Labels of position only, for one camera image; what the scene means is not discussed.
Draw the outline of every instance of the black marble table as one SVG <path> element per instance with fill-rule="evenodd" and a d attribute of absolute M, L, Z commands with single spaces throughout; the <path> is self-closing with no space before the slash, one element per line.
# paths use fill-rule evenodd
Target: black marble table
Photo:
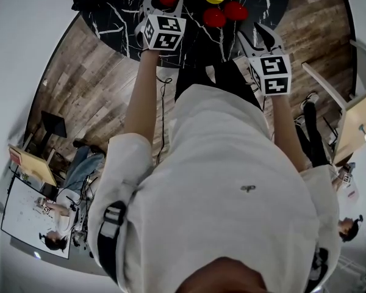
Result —
<path fill-rule="evenodd" d="M 219 5 L 223 10 L 225 0 Z M 254 22 L 274 29 L 280 22 L 289 0 L 232 0 L 248 9 L 244 22 L 227 21 L 222 28 L 203 25 L 203 11 L 217 7 L 206 0 L 184 0 L 182 17 L 187 19 L 184 38 L 175 51 L 162 51 L 160 66 L 171 68 L 209 66 L 237 57 L 235 33 L 243 30 L 255 43 L 259 38 Z M 140 60 L 140 51 L 134 29 L 140 19 L 143 0 L 115 0 L 95 12 L 81 12 L 91 30 L 112 49 L 134 60 Z"/>

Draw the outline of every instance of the shoulder strap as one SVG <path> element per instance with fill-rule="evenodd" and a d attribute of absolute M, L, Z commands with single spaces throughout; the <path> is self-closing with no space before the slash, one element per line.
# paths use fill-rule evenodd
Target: shoulder strap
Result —
<path fill-rule="evenodd" d="M 98 235 L 100 265 L 102 265 L 104 271 L 117 284 L 117 242 L 125 213 L 125 203 L 122 201 L 112 203 L 104 212 L 103 223 Z"/>

